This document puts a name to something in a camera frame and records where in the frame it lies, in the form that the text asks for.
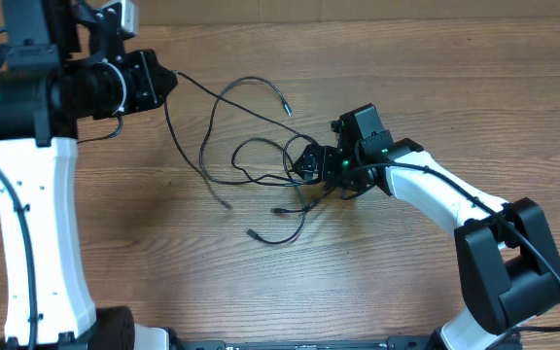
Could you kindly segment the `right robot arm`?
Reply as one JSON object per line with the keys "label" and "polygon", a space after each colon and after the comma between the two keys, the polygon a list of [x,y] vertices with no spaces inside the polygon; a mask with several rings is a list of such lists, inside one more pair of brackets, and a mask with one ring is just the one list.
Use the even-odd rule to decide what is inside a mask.
{"label": "right robot arm", "polygon": [[523,333],[560,333],[560,255],[541,207],[507,201],[445,170],[418,143],[394,140],[371,105],[331,123],[333,146],[308,143],[291,170],[353,199],[374,188],[454,239],[462,312],[430,335],[391,336],[389,349],[518,349]]}

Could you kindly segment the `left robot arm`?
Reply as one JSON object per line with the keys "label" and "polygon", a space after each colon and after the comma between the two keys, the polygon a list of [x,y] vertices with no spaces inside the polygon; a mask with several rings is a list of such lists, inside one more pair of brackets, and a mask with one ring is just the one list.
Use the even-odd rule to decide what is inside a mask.
{"label": "left robot arm", "polygon": [[163,105],[176,76],[139,31],[130,1],[6,1],[0,44],[0,226],[8,305],[0,349],[175,349],[174,331],[97,307],[75,208],[78,122]]}

